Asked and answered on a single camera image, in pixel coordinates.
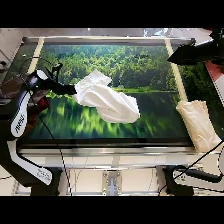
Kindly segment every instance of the green water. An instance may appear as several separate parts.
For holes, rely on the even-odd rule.
[[[48,98],[50,108],[41,117],[57,139],[89,138],[178,138],[188,137],[175,107],[177,93],[129,93],[137,99],[141,117],[132,124],[108,123],[96,108],[84,107],[67,97]],[[39,121],[28,138],[50,139]]]

